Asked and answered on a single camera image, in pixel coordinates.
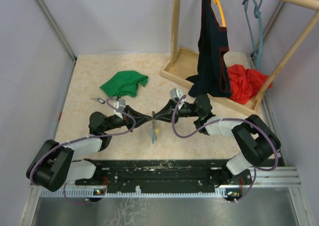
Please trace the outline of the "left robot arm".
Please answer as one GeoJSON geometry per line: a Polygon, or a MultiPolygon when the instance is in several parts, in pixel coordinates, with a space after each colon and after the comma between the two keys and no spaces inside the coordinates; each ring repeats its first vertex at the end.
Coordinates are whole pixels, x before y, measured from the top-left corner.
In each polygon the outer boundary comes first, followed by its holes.
{"type": "Polygon", "coordinates": [[[112,116],[94,112],[89,117],[88,136],[65,143],[53,139],[45,141],[27,169],[26,177],[32,184],[43,186],[51,192],[79,179],[87,179],[97,185],[103,181],[103,171],[81,157],[106,149],[114,136],[107,133],[109,130],[125,126],[126,132],[131,132],[148,121],[151,121],[149,115],[139,113],[130,106],[125,106],[122,112],[112,116]]]}

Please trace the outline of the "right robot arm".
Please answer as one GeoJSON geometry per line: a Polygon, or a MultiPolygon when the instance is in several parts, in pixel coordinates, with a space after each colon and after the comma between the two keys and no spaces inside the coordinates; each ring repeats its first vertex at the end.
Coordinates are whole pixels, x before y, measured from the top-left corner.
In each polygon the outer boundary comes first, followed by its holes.
{"type": "Polygon", "coordinates": [[[185,98],[186,96],[172,97],[166,106],[154,115],[154,119],[170,122],[174,126],[181,117],[196,116],[196,129],[185,135],[185,138],[201,132],[235,139],[240,152],[224,166],[222,176],[226,183],[236,183],[240,179],[240,173],[250,167],[261,169],[261,164],[270,156],[275,158],[271,170],[277,168],[281,143],[258,115],[253,114],[246,119],[221,118],[212,113],[212,105],[207,95],[196,97],[191,104],[187,103],[185,98]]]}

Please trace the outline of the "green cloth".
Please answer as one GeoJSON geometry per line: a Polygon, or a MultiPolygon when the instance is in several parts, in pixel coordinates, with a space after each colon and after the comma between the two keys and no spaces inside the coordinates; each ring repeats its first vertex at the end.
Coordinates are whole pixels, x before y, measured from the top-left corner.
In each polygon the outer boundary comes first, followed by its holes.
{"type": "Polygon", "coordinates": [[[149,77],[134,70],[117,72],[111,79],[100,86],[108,97],[130,96],[135,98],[139,85],[143,87],[148,83],[149,77]]]}

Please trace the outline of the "dark navy garment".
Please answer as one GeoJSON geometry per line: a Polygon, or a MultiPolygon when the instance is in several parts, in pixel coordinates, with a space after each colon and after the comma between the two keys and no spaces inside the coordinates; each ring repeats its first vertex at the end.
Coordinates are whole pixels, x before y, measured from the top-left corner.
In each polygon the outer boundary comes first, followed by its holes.
{"type": "Polygon", "coordinates": [[[227,28],[220,26],[211,7],[211,0],[201,0],[201,30],[198,40],[197,75],[186,79],[193,83],[191,97],[209,94],[231,97],[230,81],[224,55],[229,51],[227,28]]]}

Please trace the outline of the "red cloth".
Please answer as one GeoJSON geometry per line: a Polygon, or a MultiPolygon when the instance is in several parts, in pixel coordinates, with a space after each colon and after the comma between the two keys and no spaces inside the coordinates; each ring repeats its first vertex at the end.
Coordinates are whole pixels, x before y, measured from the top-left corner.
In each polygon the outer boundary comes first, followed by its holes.
{"type": "Polygon", "coordinates": [[[246,69],[239,64],[228,67],[227,72],[231,88],[230,99],[243,105],[258,93],[269,77],[255,69],[246,69]]]}

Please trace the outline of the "yellow hanger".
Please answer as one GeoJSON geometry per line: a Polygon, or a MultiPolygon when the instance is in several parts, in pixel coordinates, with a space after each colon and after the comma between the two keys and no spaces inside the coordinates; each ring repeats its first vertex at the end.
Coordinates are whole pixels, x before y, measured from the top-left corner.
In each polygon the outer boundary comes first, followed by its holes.
{"type": "Polygon", "coordinates": [[[226,20],[225,20],[225,16],[224,16],[224,11],[222,8],[222,5],[220,3],[220,0],[213,0],[213,4],[217,5],[219,13],[220,13],[220,18],[221,18],[221,22],[222,22],[222,26],[226,27],[226,20]]]}

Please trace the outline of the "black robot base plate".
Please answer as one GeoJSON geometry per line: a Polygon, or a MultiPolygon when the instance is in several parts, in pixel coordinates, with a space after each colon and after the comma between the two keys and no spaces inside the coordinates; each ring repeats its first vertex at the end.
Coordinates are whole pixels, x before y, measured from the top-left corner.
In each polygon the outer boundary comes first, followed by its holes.
{"type": "Polygon", "coordinates": [[[97,167],[90,179],[77,186],[105,186],[108,193],[214,193],[222,185],[248,186],[251,173],[245,170],[229,176],[226,160],[92,160],[97,167]]]}

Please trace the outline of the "aluminium rail frame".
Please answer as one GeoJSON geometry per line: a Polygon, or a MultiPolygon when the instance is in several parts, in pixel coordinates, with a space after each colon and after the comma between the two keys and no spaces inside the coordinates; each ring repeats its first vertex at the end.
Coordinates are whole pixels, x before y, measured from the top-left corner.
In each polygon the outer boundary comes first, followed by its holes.
{"type": "Polygon", "coordinates": [[[221,180],[220,168],[103,168],[91,179],[67,180],[57,189],[41,187],[41,197],[84,198],[225,198],[238,201],[254,188],[301,186],[296,169],[248,169],[221,180]]]}

